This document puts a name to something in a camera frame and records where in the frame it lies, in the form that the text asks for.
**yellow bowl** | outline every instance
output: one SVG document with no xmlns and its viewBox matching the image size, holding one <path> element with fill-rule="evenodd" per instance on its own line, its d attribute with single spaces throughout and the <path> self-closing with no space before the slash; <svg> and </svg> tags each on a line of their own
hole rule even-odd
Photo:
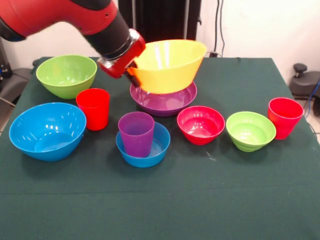
<svg viewBox="0 0 320 240">
<path fill-rule="evenodd" d="M 129 72 L 140 87 L 153 94 L 170 94 L 187 88 L 194 80 L 207 47 L 194 40 L 173 39 L 146 44 Z"/>
</svg>

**green tablecloth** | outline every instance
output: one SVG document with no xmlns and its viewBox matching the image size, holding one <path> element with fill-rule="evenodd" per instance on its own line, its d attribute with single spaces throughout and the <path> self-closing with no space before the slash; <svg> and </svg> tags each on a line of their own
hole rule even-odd
<svg viewBox="0 0 320 240">
<path fill-rule="evenodd" d="M 291 96 L 268 58 L 204 59 L 195 83 L 192 104 L 225 119 L 238 111 L 266 116 L 271 98 Z M 171 145 L 161 164 L 139 169 L 115 145 L 118 119 L 138 110 L 129 85 L 99 70 L 92 87 L 111 95 L 108 127 L 86 130 L 70 157 L 47 163 L 23 155 L 8 137 L 18 114 L 62 101 L 33 76 L 0 137 L 1 240 L 320 239 L 320 148 L 305 119 L 288 139 L 245 153 L 226 131 L 195 146 L 176 117 L 155 118 Z"/>
</svg>

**gray equipment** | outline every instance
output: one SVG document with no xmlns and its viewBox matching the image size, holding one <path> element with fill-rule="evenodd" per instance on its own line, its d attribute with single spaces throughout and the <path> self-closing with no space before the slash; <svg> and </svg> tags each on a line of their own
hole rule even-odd
<svg viewBox="0 0 320 240">
<path fill-rule="evenodd" d="M 320 116 L 320 71 L 307 71 L 307 66 L 303 63 L 293 65 L 295 75 L 289 83 L 289 89 L 295 99 L 314 98 L 313 113 Z"/>
<path fill-rule="evenodd" d="M 0 40 L 0 98 L 16 103 L 32 76 L 31 71 L 29 68 L 12 70 Z"/>
</svg>

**light green bowl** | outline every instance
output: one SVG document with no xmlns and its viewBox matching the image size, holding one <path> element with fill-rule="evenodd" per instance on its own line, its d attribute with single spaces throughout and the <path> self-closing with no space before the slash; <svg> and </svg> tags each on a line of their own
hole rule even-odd
<svg viewBox="0 0 320 240">
<path fill-rule="evenodd" d="M 226 130 L 235 146 L 244 152 L 253 152 L 270 143 L 276 136 L 276 127 L 265 116 L 251 111 L 240 111 L 226 120 Z"/>
<path fill-rule="evenodd" d="M 91 87 L 97 64 L 80 55 L 56 56 L 43 62 L 36 77 L 51 93 L 62 99 L 75 99 L 78 93 Z"/>
</svg>

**cup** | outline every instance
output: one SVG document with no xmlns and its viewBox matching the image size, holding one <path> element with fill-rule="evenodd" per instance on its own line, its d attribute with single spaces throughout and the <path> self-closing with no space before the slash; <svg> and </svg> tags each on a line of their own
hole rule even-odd
<svg viewBox="0 0 320 240">
<path fill-rule="evenodd" d="M 275 139 L 286 139 L 303 115 L 304 108 L 297 101 L 286 97 L 273 98 L 269 102 L 268 118 L 276 129 Z"/>
<path fill-rule="evenodd" d="M 100 88 L 89 88 L 75 98 L 76 104 L 86 116 L 86 128 L 99 131 L 108 125 L 110 95 Z"/>
<path fill-rule="evenodd" d="M 126 154 L 136 158 L 150 154 L 155 128 L 152 116 L 141 111 L 129 112 L 120 118 L 118 128 Z"/>
</svg>

